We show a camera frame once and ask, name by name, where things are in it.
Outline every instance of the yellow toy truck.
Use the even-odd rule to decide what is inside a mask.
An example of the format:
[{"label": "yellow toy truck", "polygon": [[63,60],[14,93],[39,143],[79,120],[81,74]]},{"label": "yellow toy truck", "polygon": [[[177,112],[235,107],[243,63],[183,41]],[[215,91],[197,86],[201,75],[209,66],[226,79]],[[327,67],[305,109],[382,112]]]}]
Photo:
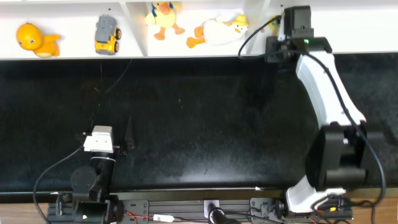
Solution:
[{"label": "yellow toy truck", "polygon": [[114,55],[119,51],[119,43],[122,32],[116,26],[116,19],[111,16],[100,16],[96,24],[95,52],[101,55]]}]

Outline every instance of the yellow hat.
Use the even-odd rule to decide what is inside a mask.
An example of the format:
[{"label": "yellow hat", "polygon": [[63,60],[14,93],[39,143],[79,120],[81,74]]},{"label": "yellow hat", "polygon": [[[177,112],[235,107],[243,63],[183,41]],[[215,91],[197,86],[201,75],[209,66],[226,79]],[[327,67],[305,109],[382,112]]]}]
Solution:
[{"label": "yellow hat", "polygon": [[246,16],[242,14],[237,15],[235,20],[232,21],[231,23],[239,26],[249,26],[248,22],[246,22]]}]

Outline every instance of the orange rubber duck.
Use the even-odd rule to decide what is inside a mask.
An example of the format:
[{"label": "orange rubber duck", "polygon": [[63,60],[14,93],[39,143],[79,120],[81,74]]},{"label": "orange rubber duck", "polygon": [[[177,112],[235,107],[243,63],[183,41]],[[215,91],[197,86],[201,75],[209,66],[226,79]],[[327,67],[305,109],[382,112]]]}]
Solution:
[{"label": "orange rubber duck", "polygon": [[60,36],[44,35],[39,28],[30,23],[25,23],[17,30],[17,40],[20,47],[25,50],[32,50],[38,57],[47,58],[51,56],[59,56],[56,40]]}]

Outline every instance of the black tabletop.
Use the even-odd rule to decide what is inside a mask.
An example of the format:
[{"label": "black tabletop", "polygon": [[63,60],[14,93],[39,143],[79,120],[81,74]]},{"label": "black tabletop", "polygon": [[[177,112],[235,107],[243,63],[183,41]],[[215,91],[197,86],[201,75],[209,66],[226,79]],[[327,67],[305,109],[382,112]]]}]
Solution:
[{"label": "black tabletop", "polygon": [[[382,126],[376,151],[398,185],[398,55],[337,55],[355,105]],[[136,148],[118,157],[111,190],[294,185],[318,129],[290,65],[236,58],[45,60],[0,63],[0,192],[31,192],[40,173],[74,151],[76,137],[112,126],[123,140],[132,117]],[[70,189],[90,153],[51,170],[39,191]]]}]

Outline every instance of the white label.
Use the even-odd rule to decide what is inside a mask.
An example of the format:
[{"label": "white label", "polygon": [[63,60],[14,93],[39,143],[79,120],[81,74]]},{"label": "white label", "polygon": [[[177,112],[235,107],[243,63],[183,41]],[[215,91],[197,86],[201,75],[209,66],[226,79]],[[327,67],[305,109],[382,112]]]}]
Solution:
[{"label": "white label", "polygon": [[171,215],[154,215],[154,221],[160,221],[160,222],[173,222],[174,217]]}]

